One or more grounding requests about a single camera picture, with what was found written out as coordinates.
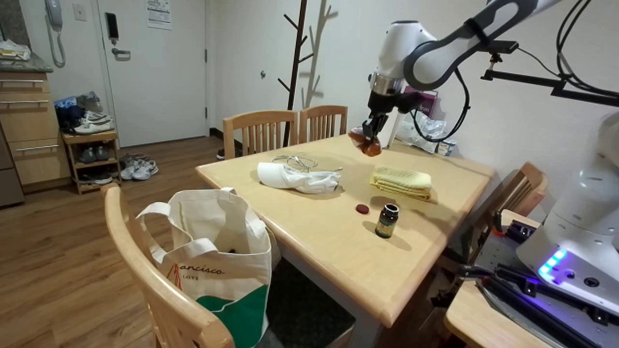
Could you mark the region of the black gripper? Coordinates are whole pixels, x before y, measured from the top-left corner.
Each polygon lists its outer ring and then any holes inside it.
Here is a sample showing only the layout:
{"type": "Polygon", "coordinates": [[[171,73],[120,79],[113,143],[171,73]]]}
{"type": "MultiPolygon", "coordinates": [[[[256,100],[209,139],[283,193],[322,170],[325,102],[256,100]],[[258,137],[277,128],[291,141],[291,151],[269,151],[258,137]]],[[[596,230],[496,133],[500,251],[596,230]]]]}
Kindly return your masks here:
{"type": "Polygon", "coordinates": [[[401,114],[411,112],[420,104],[420,95],[418,93],[395,93],[395,95],[380,95],[372,93],[368,106],[370,106],[370,120],[362,122],[362,133],[366,139],[378,139],[380,143],[387,141],[387,124],[385,118],[387,114],[397,108],[401,114]]]}

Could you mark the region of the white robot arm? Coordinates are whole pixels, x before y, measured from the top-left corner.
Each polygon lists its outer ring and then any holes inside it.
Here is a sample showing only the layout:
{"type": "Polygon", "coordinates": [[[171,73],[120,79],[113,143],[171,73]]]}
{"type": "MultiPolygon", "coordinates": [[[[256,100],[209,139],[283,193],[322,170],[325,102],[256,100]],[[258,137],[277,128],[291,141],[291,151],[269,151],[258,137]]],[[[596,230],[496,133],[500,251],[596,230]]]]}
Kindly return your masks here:
{"type": "Polygon", "coordinates": [[[442,87],[474,52],[488,48],[500,35],[558,2],[490,0],[443,39],[436,39],[418,19],[393,21],[384,37],[378,70],[370,75],[370,116],[353,131],[353,137],[378,143],[389,112],[393,108],[407,112],[405,85],[416,91],[442,87]]]}

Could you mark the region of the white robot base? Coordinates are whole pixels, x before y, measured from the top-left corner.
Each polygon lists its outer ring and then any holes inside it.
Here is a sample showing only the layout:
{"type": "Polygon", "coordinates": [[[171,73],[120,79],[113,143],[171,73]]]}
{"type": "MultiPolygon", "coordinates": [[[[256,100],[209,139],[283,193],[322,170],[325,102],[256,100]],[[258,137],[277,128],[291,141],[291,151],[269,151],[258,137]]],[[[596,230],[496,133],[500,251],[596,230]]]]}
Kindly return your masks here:
{"type": "Polygon", "coordinates": [[[619,114],[517,257],[546,284],[619,315],[619,114]]]}

